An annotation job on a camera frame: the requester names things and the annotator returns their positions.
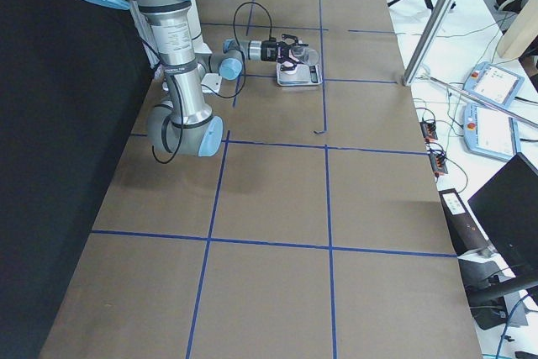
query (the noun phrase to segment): black monitor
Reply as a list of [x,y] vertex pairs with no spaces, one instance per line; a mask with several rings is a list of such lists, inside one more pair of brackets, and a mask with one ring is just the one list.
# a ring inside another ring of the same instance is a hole
[[[527,289],[538,303],[538,170],[523,154],[516,154],[469,199],[469,206],[515,275],[507,278],[500,272],[493,274],[496,266],[491,262],[481,270],[475,264],[466,264],[467,272],[481,272],[478,275],[466,275],[462,269],[470,305],[486,306],[486,313],[480,311],[476,318],[487,329],[503,322],[506,312],[520,298],[519,290]],[[469,285],[469,277],[477,283]],[[496,305],[503,310],[495,311]]]

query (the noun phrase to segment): table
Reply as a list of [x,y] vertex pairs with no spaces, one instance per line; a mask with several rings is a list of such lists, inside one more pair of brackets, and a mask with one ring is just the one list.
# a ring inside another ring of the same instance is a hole
[[[414,47],[416,46],[419,36],[430,16],[423,0],[404,0],[391,7],[391,18],[394,24],[394,30],[398,35],[398,44],[404,60],[404,64],[409,61]],[[474,34],[450,37],[480,30]],[[495,45],[500,39],[498,25],[494,23],[493,17],[488,11],[483,0],[456,0],[456,7],[446,16],[439,38],[435,40],[430,53],[428,54],[425,64],[431,69],[431,74],[438,77],[444,82],[463,82],[470,70],[479,62],[493,59]],[[482,59],[480,55],[486,50]],[[496,56],[495,62],[504,62]],[[518,61],[503,63],[506,69],[526,77],[525,71]],[[446,90],[428,82],[414,82],[412,85],[413,96],[415,97],[415,106],[417,108],[427,107],[431,109],[436,118],[451,121],[446,112],[448,110],[448,98]],[[538,101],[538,93],[530,84],[525,81],[519,96]],[[455,93],[451,97],[451,115],[456,115],[458,122],[462,121],[463,106],[467,103],[465,99],[458,102],[458,95]],[[511,111],[524,116],[527,119],[538,122],[538,110],[536,106],[514,101],[509,108]],[[419,118],[422,117],[423,110],[418,110]],[[520,136],[522,138],[537,139],[538,132],[534,129],[520,124]],[[449,136],[450,126],[448,124],[438,124],[437,133],[440,137],[440,143],[448,147],[448,156],[459,164],[469,177],[468,185],[461,193],[462,199],[466,202],[489,178],[497,172],[504,163],[487,157],[472,155],[467,151],[462,138]],[[522,151],[529,160],[538,166],[538,147],[536,144],[522,143]],[[440,177],[438,189],[447,189],[455,187],[460,190],[465,184],[465,177],[462,172],[450,162],[448,163],[449,175]],[[470,256],[469,259],[483,261],[477,256]],[[501,268],[506,267],[501,257],[496,256],[494,260]],[[530,302],[528,305],[536,309],[535,305]],[[535,338],[538,331],[538,315],[530,313],[528,315],[530,326],[520,329],[509,329],[509,335],[512,335],[516,341],[505,343],[501,352],[503,355],[512,356],[514,351],[522,350],[533,353],[538,352],[538,341]],[[495,353],[498,344],[498,338],[502,327],[496,327],[488,331],[482,331],[478,327],[477,334],[481,343],[483,352]]]
[[197,0],[213,50],[245,1],[320,50],[324,85],[249,62],[208,96],[218,155],[168,166],[150,90],[41,356],[480,357],[385,0]]

